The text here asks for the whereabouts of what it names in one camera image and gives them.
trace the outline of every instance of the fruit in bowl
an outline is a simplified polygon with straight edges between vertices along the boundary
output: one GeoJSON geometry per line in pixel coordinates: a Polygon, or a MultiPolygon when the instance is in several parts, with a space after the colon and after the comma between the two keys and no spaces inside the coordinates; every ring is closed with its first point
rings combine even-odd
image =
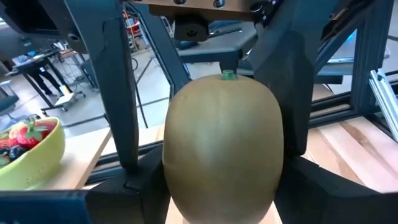
{"type": "Polygon", "coordinates": [[[0,190],[38,184],[56,170],[65,150],[65,135],[57,118],[29,120],[0,136],[0,190]]]}

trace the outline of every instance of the chair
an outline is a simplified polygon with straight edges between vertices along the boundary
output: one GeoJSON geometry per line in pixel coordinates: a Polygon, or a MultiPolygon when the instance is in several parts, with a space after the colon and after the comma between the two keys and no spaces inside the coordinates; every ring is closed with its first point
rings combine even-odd
{"type": "Polygon", "coordinates": [[[0,131],[10,128],[12,125],[17,124],[18,122],[28,119],[30,117],[35,117],[37,119],[40,119],[40,116],[37,114],[33,114],[30,116],[24,115],[24,116],[20,116],[17,118],[13,118],[10,115],[10,113],[15,110],[16,103],[19,100],[19,97],[17,96],[17,94],[10,87],[10,85],[9,85],[10,83],[11,83],[11,80],[4,81],[4,82],[0,83],[0,117],[7,115],[10,119],[10,121],[7,124],[0,127],[0,131]],[[7,87],[11,91],[12,95],[8,95],[8,93],[6,91],[4,91],[3,87],[7,87]]]}

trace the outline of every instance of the bowl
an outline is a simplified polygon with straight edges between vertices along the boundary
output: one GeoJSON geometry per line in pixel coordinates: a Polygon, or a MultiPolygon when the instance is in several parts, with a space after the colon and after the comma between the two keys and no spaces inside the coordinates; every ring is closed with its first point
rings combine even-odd
{"type": "Polygon", "coordinates": [[[65,134],[58,118],[41,119],[47,120],[57,122],[54,130],[20,158],[0,168],[0,190],[29,189],[56,172],[65,151],[65,134]]]}

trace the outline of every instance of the floor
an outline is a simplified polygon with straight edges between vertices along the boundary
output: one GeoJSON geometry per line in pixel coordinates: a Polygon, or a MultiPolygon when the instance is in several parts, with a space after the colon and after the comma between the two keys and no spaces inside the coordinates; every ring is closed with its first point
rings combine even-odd
{"type": "MultiPolygon", "coordinates": [[[[398,7],[394,7],[389,34],[398,36],[398,7]]],[[[396,65],[396,62],[398,61],[398,42],[388,40],[387,46],[391,52],[391,56],[388,59],[385,59],[383,68],[385,71],[397,70],[398,65],[396,65]]],[[[139,66],[134,72],[136,77],[141,74],[146,63],[153,56],[154,54],[151,50],[142,50],[133,55],[133,57],[139,62],[139,66]]],[[[54,62],[54,64],[61,73],[63,73],[65,79],[69,83],[73,81],[75,76],[80,75],[79,69],[73,64],[71,59],[67,59],[65,63],[54,62]]],[[[218,63],[196,63],[189,64],[187,67],[192,78],[220,73],[218,63]]],[[[330,87],[334,93],[349,91],[351,89],[351,77],[346,76],[342,85],[330,85],[330,87]]],[[[17,108],[11,113],[11,116],[18,117],[28,114],[40,114],[40,108],[47,106],[22,75],[12,78],[11,88],[20,98],[17,103],[17,108]]],[[[138,89],[141,96],[141,102],[144,105],[142,107],[144,115],[141,114],[139,109],[137,111],[139,127],[141,129],[146,128],[144,118],[147,121],[148,127],[163,124],[169,105],[169,100],[167,98],[169,96],[170,86],[156,60],[149,65],[146,73],[140,79],[138,89]]],[[[48,111],[49,116],[56,116],[61,120],[63,125],[68,125],[104,114],[101,96],[98,91],[91,89],[90,86],[85,83],[74,86],[72,90],[81,90],[87,95],[87,97],[79,98],[77,102],[68,108],[67,112],[62,110],[48,111]]],[[[0,125],[3,125],[8,121],[9,118],[3,117],[0,119],[0,125]]],[[[71,128],[66,128],[65,134],[67,137],[72,137],[105,128],[107,126],[108,123],[102,118],[71,128]]]]}

